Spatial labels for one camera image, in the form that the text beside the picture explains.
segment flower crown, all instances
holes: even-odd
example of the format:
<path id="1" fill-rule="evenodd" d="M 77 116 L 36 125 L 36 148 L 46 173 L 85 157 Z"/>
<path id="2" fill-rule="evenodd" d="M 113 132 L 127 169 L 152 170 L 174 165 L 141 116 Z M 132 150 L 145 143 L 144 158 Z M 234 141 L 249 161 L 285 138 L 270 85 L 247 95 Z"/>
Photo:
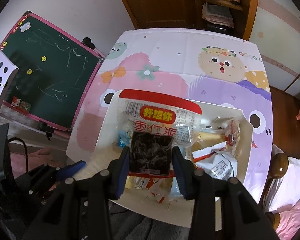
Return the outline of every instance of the flower crown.
<path id="1" fill-rule="evenodd" d="M 202 48 L 202 50 L 209 52 L 209 53 L 217 53 L 217 54 L 222 54 L 224 56 L 231 56 L 231 57 L 236 57 L 236 54 L 234 53 L 233 50 L 227 50 L 227 49 L 221 49 L 218 47 L 211 47 L 207 46 L 206 48 Z"/>

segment wooden door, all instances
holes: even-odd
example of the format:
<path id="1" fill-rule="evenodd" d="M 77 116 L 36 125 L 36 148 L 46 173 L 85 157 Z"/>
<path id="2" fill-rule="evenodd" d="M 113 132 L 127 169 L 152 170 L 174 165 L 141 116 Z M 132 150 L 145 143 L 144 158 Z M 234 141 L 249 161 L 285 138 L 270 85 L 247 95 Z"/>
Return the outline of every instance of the wooden door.
<path id="1" fill-rule="evenodd" d="M 135 28 L 193 28 L 194 0 L 122 0 Z"/>

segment white tray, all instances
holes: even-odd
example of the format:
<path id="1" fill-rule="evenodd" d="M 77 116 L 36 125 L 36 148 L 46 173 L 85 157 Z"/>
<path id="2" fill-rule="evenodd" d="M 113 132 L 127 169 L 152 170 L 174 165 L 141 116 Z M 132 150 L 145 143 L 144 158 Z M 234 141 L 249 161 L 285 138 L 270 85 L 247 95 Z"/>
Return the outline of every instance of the white tray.
<path id="1" fill-rule="evenodd" d="M 122 148 L 117 146 L 119 131 L 117 129 L 117 102 L 121 90 L 116 92 L 109 105 L 103 121 L 96 148 L 86 168 L 74 176 L 76 180 L 92 177 L 95 173 L 106 169 L 109 163 L 120 156 Z M 237 147 L 238 174 L 237 178 L 243 183 L 252 145 L 252 125 L 244 117 L 242 110 L 225 106 L 218 106 L 198 101 L 202 109 L 202 123 L 209 125 L 216 117 L 228 120 L 237 117 L 240 121 L 240 141 Z M 194 201 L 178 200 L 169 202 L 164 200 L 159 204 L 151 197 L 147 190 L 125 189 L 115 203 L 137 212 L 141 215 L 160 220 L 166 223 L 190 227 Z M 216 230 L 221 229 L 221 206 L 220 200 L 216 201 Z"/>

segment screw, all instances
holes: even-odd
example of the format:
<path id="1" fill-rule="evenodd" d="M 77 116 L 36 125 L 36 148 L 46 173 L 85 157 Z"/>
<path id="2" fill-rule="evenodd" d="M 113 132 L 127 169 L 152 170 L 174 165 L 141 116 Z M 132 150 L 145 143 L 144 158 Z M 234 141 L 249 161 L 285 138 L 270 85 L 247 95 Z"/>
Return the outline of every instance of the screw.
<path id="1" fill-rule="evenodd" d="M 65 183 L 68 185 L 71 184 L 72 182 L 74 182 L 73 178 L 66 178 L 66 180 L 65 180 Z"/>
<path id="2" fill-rule="evenodd" d="M 100 175 L 102 177 L 108 176 L 109 174 L 110 174 L 110 171 L 108 171 L 108 170 L 102 170 L 102 171 L 100 171 Z"/>
<path id="3" fill-rule="evenodd" d="M 195 170 L 194 175 L 201 177 L 203 175 L 203 170 Z"/>
<path id="4" fill-rule="evenodd" d="M 232 183 L 232 184 L 238 184 L 239 181 L 238 181 L 237 178 L 231 177 L 231 178 L 229 179 L 229 182 Z"/>

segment table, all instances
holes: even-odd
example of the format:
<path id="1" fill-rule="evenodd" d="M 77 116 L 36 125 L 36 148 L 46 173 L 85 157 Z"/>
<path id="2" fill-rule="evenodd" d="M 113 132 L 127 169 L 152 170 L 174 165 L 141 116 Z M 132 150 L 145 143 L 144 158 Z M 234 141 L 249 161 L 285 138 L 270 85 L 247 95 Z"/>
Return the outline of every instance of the table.
<path id="1" fill-rule="evenodd" d="M 113 94 L 125 88 L 243 110 L 253 125 L 244 186 L 258 202 L 272 148 L 272 104 L 264 65 L 255 44 L 190 29 L 124 32 L 95 76 L 71 133 L 66 154 L 88 161 Z"/>

